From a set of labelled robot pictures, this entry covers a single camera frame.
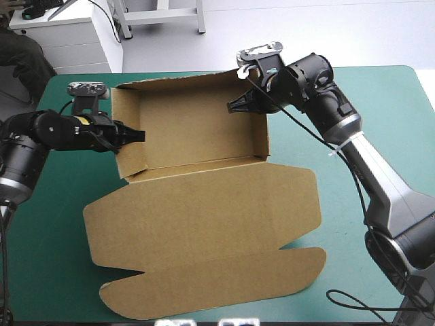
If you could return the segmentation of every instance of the open cardboard box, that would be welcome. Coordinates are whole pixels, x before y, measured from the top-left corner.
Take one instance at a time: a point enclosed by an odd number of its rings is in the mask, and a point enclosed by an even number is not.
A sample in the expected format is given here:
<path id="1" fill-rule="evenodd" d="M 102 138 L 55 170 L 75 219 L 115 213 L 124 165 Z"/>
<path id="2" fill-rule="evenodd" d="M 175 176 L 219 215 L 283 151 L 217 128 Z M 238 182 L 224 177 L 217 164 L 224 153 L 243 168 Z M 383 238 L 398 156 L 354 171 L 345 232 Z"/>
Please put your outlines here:
<path id="1" fill-rule="evenodd" d="M 247 89 L 229 71 L 112 90 L 113 118 L 147 133 L 117 155 L 130 184 L 84 210 L 94 263 L 144 272 L 101 287 L 118 314 L 289 295 L 321 272 L 323 249 L 279 250 L 320 224 L 315 175 L 266 162 L 266 115 L 226 108 Z"/>

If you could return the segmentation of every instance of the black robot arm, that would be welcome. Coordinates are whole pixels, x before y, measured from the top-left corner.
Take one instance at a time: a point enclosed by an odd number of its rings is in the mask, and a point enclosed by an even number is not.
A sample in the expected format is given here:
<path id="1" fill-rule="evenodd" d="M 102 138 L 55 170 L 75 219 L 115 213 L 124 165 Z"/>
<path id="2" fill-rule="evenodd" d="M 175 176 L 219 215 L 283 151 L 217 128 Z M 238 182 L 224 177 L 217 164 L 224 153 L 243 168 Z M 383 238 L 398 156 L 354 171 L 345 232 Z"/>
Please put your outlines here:
<path id="1" fill-rule="evenodd" d="M 308 115 L 370 197 L 366 246 L 393 285 L 405 295 L 394 325 L 435 325 L 435 198 L 411 189 L 367 141 L 362 119 L 334 82 L 329 62 L 314 53 L 288 66 L 279 42 L 240 51 L 241 78 L 256 69 L 251 90 L 228 104 L 230 113 L 276 113 L 293 105 Z"/>
<path id="2" fill-rule="evenodd" d="M 112 120 L 99 110 L 107 98 L 102 83 L 72 83 L 73 115 L 36 111 L 13 115 L 0 127 L 0 206 L 29 199 L 50 150 L 118 150 L 145 141 L 145 132 Z"/>

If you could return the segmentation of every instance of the white cable tie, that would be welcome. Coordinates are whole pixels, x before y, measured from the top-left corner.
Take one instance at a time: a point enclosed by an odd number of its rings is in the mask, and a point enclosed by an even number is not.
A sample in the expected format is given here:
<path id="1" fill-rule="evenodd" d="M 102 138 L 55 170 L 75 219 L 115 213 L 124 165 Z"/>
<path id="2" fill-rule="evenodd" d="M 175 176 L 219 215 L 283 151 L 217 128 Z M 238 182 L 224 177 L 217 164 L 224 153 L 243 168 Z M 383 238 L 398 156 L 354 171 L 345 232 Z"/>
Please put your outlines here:
<path id="1" fill-rule="evenodd" d="M 329 156 L 335 156 L 337 155 L 338 152 L 341 152 L 341 149 L 346 146 L 347 144 L 349 144 L 352 140 L 354 140 L 355 138 L 361 136 L 364 134 L 364 131 L 359 131 L 356 134 L 353 134 L 352 136 L 350 136 L 348 139 L 346 139 L 345 141 L 343 141 L 343 143 L 340 146 L 337 146 L 333 151 L 331 151 L 328 155 Z"/>
<path id="2" fill-rule="evenodd" d="M 256 65 L 253 65 L 251 63 L 247 63 L 246 65 L 243 65 L 239 68 L 237 71 L 237 77 L 239 79 L 246 79 L 247 76 L 249 76 L 249 70 L 256 68 Z"/>

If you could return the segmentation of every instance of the person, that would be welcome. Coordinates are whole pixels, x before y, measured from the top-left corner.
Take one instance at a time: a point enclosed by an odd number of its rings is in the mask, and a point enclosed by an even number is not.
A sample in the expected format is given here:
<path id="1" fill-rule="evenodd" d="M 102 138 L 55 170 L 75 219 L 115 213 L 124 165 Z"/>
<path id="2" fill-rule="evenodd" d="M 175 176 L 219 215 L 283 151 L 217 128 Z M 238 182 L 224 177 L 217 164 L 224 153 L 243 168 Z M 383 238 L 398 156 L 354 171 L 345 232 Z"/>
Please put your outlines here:
<path id="1" fill-rule="evenodd" d="M 0 0 L 0 66 L 16 66 L 14 77 L 37 104 L 56 72 L 36 41 L 8 29 L 14 10 L 22 9 L 24 4 L 23 0 Z"/>

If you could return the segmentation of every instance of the green table surface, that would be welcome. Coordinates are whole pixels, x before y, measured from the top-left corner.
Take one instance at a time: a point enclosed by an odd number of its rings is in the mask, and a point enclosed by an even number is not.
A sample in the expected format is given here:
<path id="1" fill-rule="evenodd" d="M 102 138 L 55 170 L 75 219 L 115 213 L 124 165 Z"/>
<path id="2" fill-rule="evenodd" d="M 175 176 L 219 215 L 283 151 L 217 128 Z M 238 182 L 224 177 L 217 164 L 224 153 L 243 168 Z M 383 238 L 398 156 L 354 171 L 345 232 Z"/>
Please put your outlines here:
<path id="1" fill-rule="evenodd" d="M 366 137 L 412 187 L 435 196 L 435 114 L 415 72 L 399 66 L 338 68 L 335 73 L 337 84 L 363 117 Z M 59 110 L 71 99 L 65 92 L 69 82 L 115 86 L 191 74 L 195 73 L 59 75 L 50 81 L 39 109 Z M 101 108 L 110 111 L 109 101 L 102 101 Z M 291 111 L 311 126 L 306 116 L 294 108 Z M 373 306 L 394 307 L 402 299 L 366 252 L 366 230 L 349 172 L 284 114 L 268 118 L 269 162 L 303 166 L 317 175 L 322 224 L 288 247 L 324 248 L 328 253 L 324 271 L 308 289 L 295 295 L 182 317 L 197 321 L 230 316 L 257 316 L 263 321 L 377 321 L 369 312 L 335 306 L 325 296 L 335 288 Z M 127 320 L 104 305 L 99 288 L 131 272 L 92 263 L 82 217 L 87 204 L 124 185 L 112 153 L 50 154 L 33 197 L 19 207 L 8 235 L 10 297 L 17 321 Z"/>

